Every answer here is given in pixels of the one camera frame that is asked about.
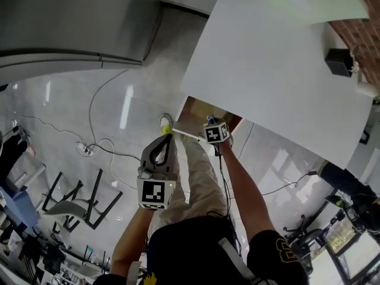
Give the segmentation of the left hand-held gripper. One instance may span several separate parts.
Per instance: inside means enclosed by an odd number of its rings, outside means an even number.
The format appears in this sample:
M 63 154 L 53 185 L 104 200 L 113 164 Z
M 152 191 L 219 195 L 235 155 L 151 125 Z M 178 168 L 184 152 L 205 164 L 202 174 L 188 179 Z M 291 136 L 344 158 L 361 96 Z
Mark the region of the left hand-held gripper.
M 164 151 L 157 164 L 156 157 Z M 138 168 L 137 194 L 142 208 L 164 210 L 169 206 L 178 176 L 174 173 L 176 144 L 172 134 L 159 136 L 143 150 Z

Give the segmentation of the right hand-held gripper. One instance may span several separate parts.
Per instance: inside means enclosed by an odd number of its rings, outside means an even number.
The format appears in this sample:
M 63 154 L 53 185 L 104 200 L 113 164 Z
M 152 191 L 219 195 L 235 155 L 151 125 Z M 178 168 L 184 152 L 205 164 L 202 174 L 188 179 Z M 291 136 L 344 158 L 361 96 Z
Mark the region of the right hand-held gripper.
M 214 115 L 207 116 L 207 123 L 204 124 L 204 137 L 208 144 L 224 142 L 230 138 L 228 124 L 222 118 Z

